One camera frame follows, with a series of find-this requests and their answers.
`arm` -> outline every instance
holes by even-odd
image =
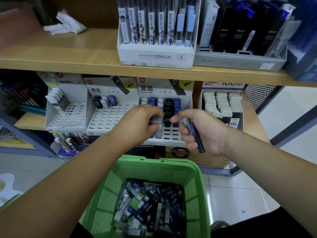
[[[0,212],[1,237],[69,237],[111,166],[147,140],[158,107],[133,107],[110,131]]]
[[[230,128],[203,110],[181,111],[171,122],[184,117],[195,124],[207,152],[231,159],[317,237],[317,165]],[[179,131],[187,147],[196,149],[197,143],[184,124],[180,124]]]

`hand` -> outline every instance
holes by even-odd
[[[158,124],[149,125],[149,120],[153,115],[163,118],[163,113],[157,106],[150,104],[134,106],[108,135],[126,152],[149,139],[153,133],[160,129]]]
[[[214,115],[201,109],[186,109],[180,111],[171,118],[172,123],[179,122],[184,118],[189,118],[197,128],[205,150],[212,155],[221,155],[224,148],[230,128],[218,120]],[[196,149],[198,144],[194,136],[188,135],[189,130],[184,123],[179,124],[179,132],[182,140],[186,143],[188,149]]]

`green plastic basket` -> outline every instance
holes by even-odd
[[[95,238],[115,237],[113,218],[122,183],[127,178],[172,182],[184,187],[187,238],[210,238],[209,216],[203,177],[190,160],[146,159],[122,156],[107,174],[81,218]]]

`left hand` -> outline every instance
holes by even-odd
[[[151,104],[134,106],[106,135],[126,152],[142,144],[160,129],[158,124],[149,125],[153,115],[163,118],[163,113],[157,106]]]

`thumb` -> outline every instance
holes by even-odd
[[[182,121],[184,118],[193,119],[196,111],[197,109],[192,108],[180,111],[177,115],[171,117],[171,123]]]
[[[161,129],[161,126],[159,126],[158,124],[151,124],[148,129],[148,135],[151,136],[159,129]]]

